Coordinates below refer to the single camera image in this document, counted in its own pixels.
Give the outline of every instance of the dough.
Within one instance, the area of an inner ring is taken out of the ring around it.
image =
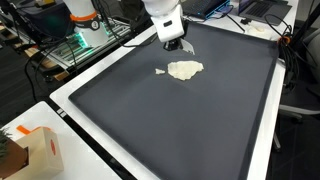
[[[203,64],[196,61],[178,61],[168,64],[168,73],[182,81],[191,79],[192,76],[203,69]]]
[[[161,74],[164,74],[164,73],[166,73],[164,70],[156,69],[156,74],[161,75]]]

